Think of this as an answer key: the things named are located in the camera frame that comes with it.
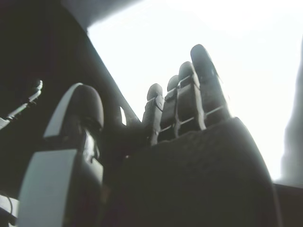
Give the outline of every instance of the bright light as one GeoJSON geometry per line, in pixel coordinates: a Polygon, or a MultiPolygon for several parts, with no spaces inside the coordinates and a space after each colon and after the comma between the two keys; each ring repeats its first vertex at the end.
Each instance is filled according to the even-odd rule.
{"type": "Polygon", "coordinates": [[[303,3],[273,0],[145,0],[89,28],[90,39],[142,118],[153,83],[166,90],[202,44],[254,137],[273,179],[280,176],[303,35],[303,3]]]}

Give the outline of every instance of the textured palm surface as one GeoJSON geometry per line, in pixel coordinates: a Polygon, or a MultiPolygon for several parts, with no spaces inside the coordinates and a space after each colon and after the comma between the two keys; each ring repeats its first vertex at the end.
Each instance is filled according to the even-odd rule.
{"type": "Polygon", "coordinates": [[[113,226],[280,224],[265,163],[237,118],[136,153],[113,195],[113,226]]]}

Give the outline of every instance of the black wire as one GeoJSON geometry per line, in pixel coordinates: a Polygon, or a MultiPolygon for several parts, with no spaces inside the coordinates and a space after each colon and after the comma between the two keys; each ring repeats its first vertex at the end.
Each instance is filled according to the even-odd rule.
{"type": "Polygon", "coordinates": [[[12,214],[13,214],[13,204],[12,204],[12,202],[10,200],[10,197],[5,192],[3,192],[3,191],[0,191],[0,194],[4,195],[9,200],[9,203],[10,203],[10,214],[9,214],[9,216],[11,217],[12,214]]]}

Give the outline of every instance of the overexposed sky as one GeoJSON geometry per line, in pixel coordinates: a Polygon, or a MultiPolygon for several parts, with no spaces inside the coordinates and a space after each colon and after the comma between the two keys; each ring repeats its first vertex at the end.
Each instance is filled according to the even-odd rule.
{"type": "Polygon", "coordinates": [[[273,179],[280,176],[303,36],[298,0],[143,0],[89,28],[89,37],[142,119],[149,87],[202,44],[273,179]]]}

